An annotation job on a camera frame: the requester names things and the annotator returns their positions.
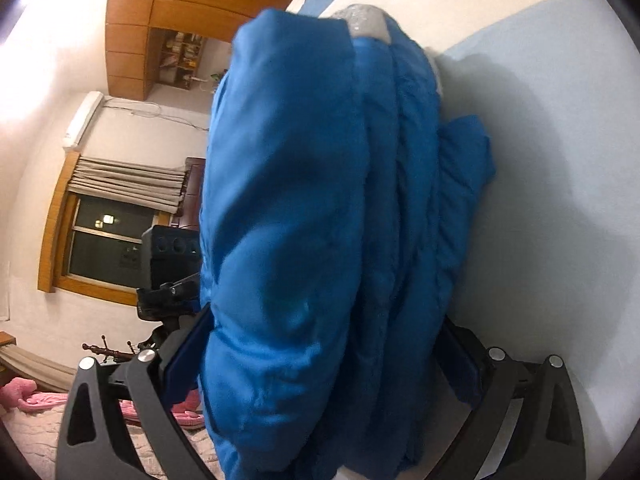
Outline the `dark wooden coat rack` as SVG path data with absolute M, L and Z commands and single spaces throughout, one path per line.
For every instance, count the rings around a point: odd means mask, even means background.
M 91 352 L 95 356 L 102 356 L 103 363 L 106 363 L 107 361 L 112 361 L 115 364 L 127 363 L 133 360 L 139 353 L 146 349 L 145 346 L 140 346 L 140 344 L 134 346 L 132 342 L 128 340 L 128 349 L 126 351 L 117 350 L 111 348 L 107 344 L 106 337 L 104 335 L 102 335 L 101 338 L 102 344 L 100 346 L 98 344 L 87 344 L 86 342 L 83 342 L 81 344 L 81 349 Z

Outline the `beige quilted mat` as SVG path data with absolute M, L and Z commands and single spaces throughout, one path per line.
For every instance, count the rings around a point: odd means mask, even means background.
M 38 413 L 2 408 L 9 444 L 43 479 L 222 479 L 220 461 L 194 394 L 169 411 L 157 401 L 94 392 Z

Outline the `dark wooden headboard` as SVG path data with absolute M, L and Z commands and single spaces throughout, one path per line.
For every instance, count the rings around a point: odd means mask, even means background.
M 198 231 L 201 209 L 201 197 L 204 181 L 205 159 L 188 157 L 186 164 L 186 180 L 183 183 L 182 202 L 176 214 L 171 216 L 170 226 L 178 229 Z

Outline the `blue puffer jacket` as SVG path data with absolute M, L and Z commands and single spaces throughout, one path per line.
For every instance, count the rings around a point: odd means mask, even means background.
M 200 370 L 229 479 L 391 479 L 421 457 L 432 351 L 495 172 L 474 115 L 442 119 L 423 49 L 386 13 L 262 11 L 210 124 Z

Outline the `blue and white bed sheet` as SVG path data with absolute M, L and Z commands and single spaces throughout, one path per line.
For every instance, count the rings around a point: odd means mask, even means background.
M 639 417 L 639 53 L 606 0 L 293 0 L 378 6 L 475 114 L 497 167 L 451 316 L 522 360 L 562 356 L 598 478 Z

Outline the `white air conditioner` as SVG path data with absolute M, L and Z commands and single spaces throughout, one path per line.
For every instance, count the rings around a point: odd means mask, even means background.
M 104 93 L 98 90 L 88 92 L 72 120 L 68 124 L 62 140 L 62 149 L 66 152 L 77 151 L 82 137 L 89 128 L 90 122 L 104 101 Z

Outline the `wooden wardrobe cabinets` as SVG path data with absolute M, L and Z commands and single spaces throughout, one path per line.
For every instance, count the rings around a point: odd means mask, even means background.
M 265 8 L 283 10 L 292 0 L 107 0 L 105 55 L 108 93 L 145 100 L 160 76 L 164 30 L 230 41 Z

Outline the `grey roman blind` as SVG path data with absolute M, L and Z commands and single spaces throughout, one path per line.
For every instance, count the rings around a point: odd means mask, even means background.
M 175 214 L 182 202 L 186 170 L 80 156 L 70 192 Z

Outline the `window with wooden frame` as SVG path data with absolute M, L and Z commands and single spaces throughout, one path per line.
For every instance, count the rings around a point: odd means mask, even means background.
M 173 214 L 68 190 L 81 156 L 65 154 L 42 236 L 37 289 L 133 307 L 141 282 L 142 233 Z

